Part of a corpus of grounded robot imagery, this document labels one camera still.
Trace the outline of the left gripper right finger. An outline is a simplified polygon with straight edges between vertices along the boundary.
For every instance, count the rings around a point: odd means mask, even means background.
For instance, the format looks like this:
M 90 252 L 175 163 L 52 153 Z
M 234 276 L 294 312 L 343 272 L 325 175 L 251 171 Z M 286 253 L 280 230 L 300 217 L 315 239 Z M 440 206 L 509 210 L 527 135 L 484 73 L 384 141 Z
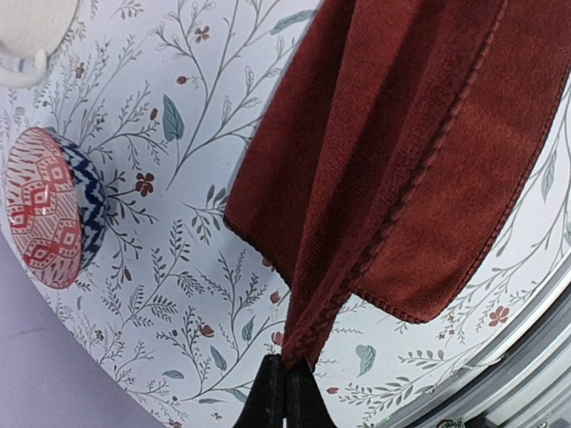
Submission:
M 285 374 L 287 428 L 336 428 L 306 360 Z

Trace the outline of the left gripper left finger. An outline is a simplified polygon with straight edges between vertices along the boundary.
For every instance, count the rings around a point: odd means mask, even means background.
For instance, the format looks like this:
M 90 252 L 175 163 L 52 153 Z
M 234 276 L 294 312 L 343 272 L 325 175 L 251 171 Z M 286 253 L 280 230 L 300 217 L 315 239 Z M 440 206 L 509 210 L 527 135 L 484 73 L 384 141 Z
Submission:
M 266 355 L 234 428 L 282 428 L 286 370 L 280 355 Z

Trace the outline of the brown towel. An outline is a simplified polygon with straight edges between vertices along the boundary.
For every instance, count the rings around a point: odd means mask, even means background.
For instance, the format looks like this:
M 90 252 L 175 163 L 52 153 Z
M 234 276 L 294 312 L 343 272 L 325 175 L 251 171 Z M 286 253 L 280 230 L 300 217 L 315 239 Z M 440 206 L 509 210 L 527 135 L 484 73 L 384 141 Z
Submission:
M 291 290 L 314 365 L 358 295 L 412 324 L 482 264 L 570 73 L 567 1 L 325 1 L 237 172 L 227 225 Z

